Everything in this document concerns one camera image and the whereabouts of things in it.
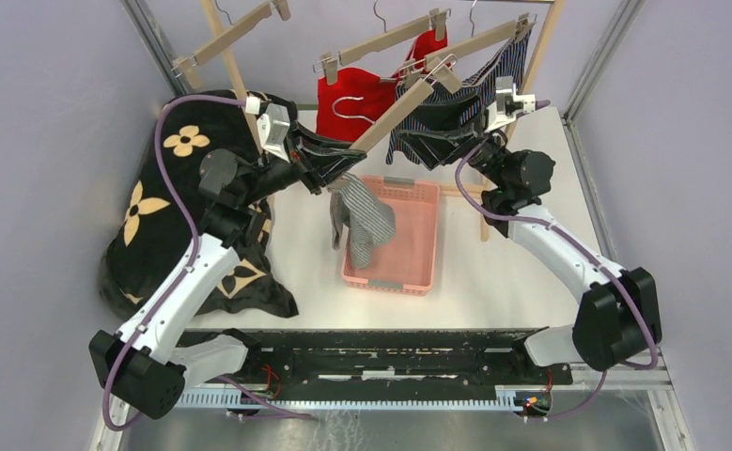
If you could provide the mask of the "grey striped underwear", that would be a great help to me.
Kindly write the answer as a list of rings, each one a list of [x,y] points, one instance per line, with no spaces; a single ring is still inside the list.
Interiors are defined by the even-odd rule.
[[[340,248],[343,229],[349,229],[349,262],[355,269],[368,267],[375,249],[397,233],[396,214],[358,177],[345,173],[328,189],[332,247]]]

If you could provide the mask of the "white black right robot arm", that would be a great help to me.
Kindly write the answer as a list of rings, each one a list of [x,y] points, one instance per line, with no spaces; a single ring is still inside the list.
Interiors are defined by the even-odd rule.
[[[489,226],[541,262],[578,303],[570,325],[524,339],[524,348],[509,359],[513,376],[534,382],[562,358],[579,358],[597,371],[655,367],[662,327],[653,275],[642,267],[628,270],[571,234],[541,199],[552,189],[554,160],[541,151],[507,147],[505,128],[548,102],[531,96],[495,101],[462,121],[472,105],[423,104],[411,114],[419,129],[399,136],[422,162],[455,165],[462,197]]]

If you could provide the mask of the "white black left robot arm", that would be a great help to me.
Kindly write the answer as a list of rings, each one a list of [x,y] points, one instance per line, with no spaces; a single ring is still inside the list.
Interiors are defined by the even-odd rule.
[[[154,127],[153,153],[191,239],[148,302],[114,334],[98,331],[90,340],[89,352],[103,388],[103,420],[114,431],[122,427],[111,418],[111,397],[128,403],[138,414],[160,419],[188,388],[230,374],[243,382],[260,375],[262,356],[233,336],[218,336],[189,348],[179,347],[179,339],[227,271],[240,263],[236,243],[257,238],[257,227],[265,218],[250,210],[251,204],[297,182],[318,194],[367,156],[361,149],[341,146],[299,146],[289,152],[286,143],[277,143],[274,160],[252,165],[218,148],[198,170],[198,191],[211,202],[196,223],[164,165],[163,128],[161,121]]]

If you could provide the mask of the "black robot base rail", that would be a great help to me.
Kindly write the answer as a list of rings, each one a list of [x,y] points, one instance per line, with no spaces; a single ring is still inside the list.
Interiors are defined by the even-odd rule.
[[[225,333],[250,348],[229,378],[286,410],[517,411],[506,389],[573,383],[569,364],[531,362],[522,350],[528,329]]]

